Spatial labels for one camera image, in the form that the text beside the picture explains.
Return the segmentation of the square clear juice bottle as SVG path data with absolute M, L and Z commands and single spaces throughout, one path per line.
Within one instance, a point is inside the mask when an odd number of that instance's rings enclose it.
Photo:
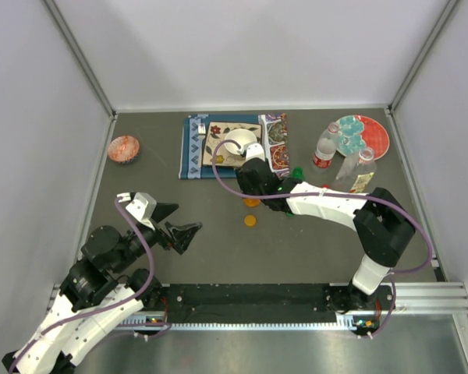
M 377 170 L 374 150 L 365 147 L 348 155 L 342 163 L 331 189 L 345 193 L 362 193 Z

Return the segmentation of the green plastic bottle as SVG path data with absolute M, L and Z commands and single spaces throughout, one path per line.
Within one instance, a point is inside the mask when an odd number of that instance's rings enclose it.
M 284 193 L 290 193 L 295 186 L 304 181 L 303 169 L 301 167 L 295 167 L 282 179 L 280 190 Z

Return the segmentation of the clear bottle red label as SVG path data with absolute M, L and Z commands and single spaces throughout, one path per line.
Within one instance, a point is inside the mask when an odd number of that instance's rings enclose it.
M 338 144 L 339 124 L 331 122 L 317 141 L 312 159 L 313 166 L 319 171 L 328 169 L 338 149 Z

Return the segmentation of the orange plastic bottle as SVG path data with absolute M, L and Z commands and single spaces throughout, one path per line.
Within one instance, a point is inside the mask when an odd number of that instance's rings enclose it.
M 256 207 L 260 204 L 261 201 L 259 199 L 243 199 L 243 202 L 248 207 Z

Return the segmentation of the orange bottle cap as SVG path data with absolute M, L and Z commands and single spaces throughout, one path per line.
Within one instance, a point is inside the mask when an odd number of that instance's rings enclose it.
M 253 227 L 257 223 L 257 218 L 254 215 L 246 215 L 243 220 L 247 227 Z

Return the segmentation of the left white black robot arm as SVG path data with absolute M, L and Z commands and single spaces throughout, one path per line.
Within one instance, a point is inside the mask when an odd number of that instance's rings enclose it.
M 72 373 L 129 316 L 166 305 L 151 249 L 159 245 L 182 254 L 202 224 L 170 224 L 166 217 L 178 204 L 141 192 L 117 195 L 115 207 L 130 231 L 121 235 L 103 225 L 90 233 L 34 335 L 3 357 L 8 372 Z

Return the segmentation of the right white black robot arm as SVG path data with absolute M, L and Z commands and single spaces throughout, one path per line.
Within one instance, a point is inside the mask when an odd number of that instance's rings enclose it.
M 373 303 L 384 278 L 397 266 L 416 228 L 386 189 L 347 194 L 320 188 L 299 178 L 279 177 L 258 158 L 236 169 L 241 193 L 260 199 L 273 211 L 316 217 L 341 224 L 358 235 L 364 255 L 349 283 L 357 308 Z

